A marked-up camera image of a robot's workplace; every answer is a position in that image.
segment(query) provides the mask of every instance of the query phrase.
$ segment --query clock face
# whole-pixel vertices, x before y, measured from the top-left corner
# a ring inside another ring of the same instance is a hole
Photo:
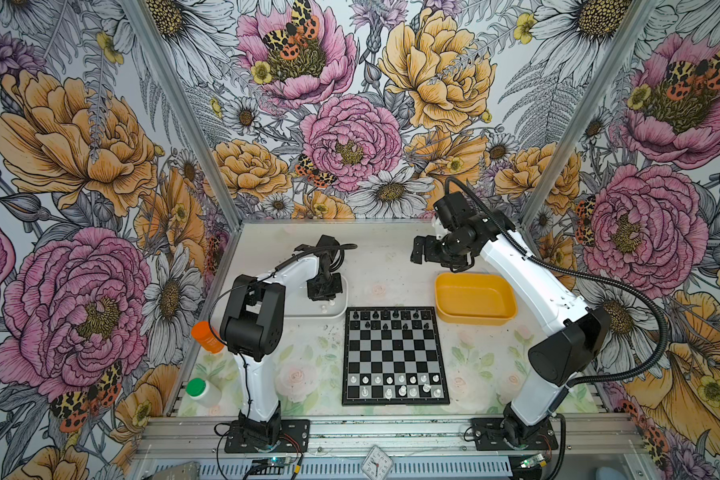
[[[371,448],[363,460],[362,470],[371,480],[383,480],[392,470],[392,459],[379,447]]]

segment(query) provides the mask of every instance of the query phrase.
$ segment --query white plastic bottle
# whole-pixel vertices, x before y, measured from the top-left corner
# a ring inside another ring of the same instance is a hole
[[[219,405],[221,400],[221,390],[219,390],[211,382],[203,379],[191,379],[186,384],[186,394],[195,402],[204,407],[211,408]]]

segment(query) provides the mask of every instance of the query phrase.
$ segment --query chessboard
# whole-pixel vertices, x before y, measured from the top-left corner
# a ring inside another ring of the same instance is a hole
[[[342,405],[448,404],[430,306],[347,308]]]

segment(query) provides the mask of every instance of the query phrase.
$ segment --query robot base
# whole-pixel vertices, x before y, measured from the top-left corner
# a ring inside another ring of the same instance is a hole
[[[501,423],[504,421],[501,417],[478,417],[472,418],[472,433],[474,435],[474,446],[478,452],[497,450],[515,450],[504,440]],[[538,433],[528,441],[528,446],[524,450],[543,450],[557,449],[557,438],[555,437],[552,424],[549,419],[545,419],[539,424]]]
[[[302,452],[309,447],[309,420],[282,420],[280,433],[285,433],[298,442]],[[232,422],[230,434],[224,444],[226,453],[262,453],[258,448],[247,443],[240,433],[240,422]],[[269,453],[295,453],[296,447],[286,440],[280,440]]]

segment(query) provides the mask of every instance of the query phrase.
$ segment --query yellow plastic bin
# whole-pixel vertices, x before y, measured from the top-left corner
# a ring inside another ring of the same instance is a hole
[[[518,314],[510,284],[499,275],[440,274],[434,282],[438,316],[449,323],[500,326]]]

